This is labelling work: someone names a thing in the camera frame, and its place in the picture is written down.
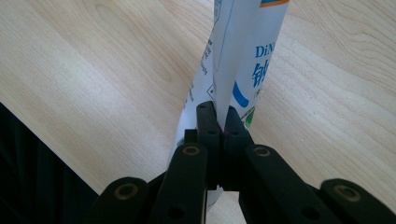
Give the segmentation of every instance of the blue curved shape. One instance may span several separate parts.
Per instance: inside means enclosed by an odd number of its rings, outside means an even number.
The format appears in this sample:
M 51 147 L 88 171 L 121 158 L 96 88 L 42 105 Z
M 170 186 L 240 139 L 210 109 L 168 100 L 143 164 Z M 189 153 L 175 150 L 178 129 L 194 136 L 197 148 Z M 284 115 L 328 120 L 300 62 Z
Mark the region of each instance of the blue curved shape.
M 239 90 L 238 84 L 233 84 L 233 97 L 235 98 L 236 102 L 240 104 L 242 107 L 248 106 L 248 99 L 242 95 L 242 92 Z

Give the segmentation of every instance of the black fabric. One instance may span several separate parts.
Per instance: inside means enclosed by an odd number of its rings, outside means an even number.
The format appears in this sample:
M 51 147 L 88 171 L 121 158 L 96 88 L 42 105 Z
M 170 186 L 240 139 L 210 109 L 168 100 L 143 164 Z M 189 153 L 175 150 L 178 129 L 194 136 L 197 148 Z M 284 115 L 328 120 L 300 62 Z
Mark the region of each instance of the black fabric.
M 0 223 L 80 223 L 97 197 L 0 104 Z

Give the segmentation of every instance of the wooden table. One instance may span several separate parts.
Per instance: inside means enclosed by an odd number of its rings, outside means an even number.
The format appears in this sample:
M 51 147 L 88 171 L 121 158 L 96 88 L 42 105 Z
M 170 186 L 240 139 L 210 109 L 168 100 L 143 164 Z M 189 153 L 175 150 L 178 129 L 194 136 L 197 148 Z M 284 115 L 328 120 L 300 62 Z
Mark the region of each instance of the wooden table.
M 2 0 L 0 101 L 96 192 L 165 170 L 213 1 Z M 251 133 L 396 212 L 396 2 L 291 0 Z M 235 193 L 208 223 L 243 222 Z

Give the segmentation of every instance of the light wood surface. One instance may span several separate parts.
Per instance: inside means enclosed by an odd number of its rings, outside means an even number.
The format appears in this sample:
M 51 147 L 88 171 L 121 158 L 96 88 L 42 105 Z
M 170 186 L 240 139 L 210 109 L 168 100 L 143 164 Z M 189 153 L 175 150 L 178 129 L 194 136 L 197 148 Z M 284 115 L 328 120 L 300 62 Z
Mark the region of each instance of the light wood surface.
M 96 192 L 164 171 L 213 1 L 2 0 L 0 102 Z M 396 2 L 291 0 L 251 133 L 396 212 Z M 223 194 L 208 223 L 243 223 Z

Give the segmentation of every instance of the blue chinese character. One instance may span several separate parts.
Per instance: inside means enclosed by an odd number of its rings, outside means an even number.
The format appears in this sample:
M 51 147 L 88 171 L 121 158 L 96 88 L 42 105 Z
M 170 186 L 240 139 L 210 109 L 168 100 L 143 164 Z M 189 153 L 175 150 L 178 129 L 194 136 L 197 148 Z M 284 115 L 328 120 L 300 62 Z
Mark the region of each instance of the blue chinese character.
M 260 85 L 260 83 L 265 78 L 265 73 L 267 73 L 268 68 L 268 59 L 265 60 L 265 65 L 261 66 L 259 63 L 256 63 L 256 68 L 254 69 L 252 79 L 254 80 L 253 87 Z

